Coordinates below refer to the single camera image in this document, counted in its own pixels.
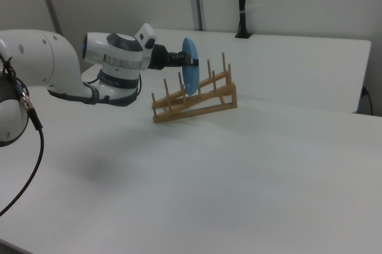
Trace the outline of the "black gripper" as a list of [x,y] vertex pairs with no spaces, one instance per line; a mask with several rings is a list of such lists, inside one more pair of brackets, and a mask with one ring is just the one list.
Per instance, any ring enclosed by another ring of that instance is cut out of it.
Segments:
[[165,67],[198,67],[199,60],[188,58],[184,60],[184,52],[168,52],[164,45],[155,44],[152,50],[152,69],[162,70]]

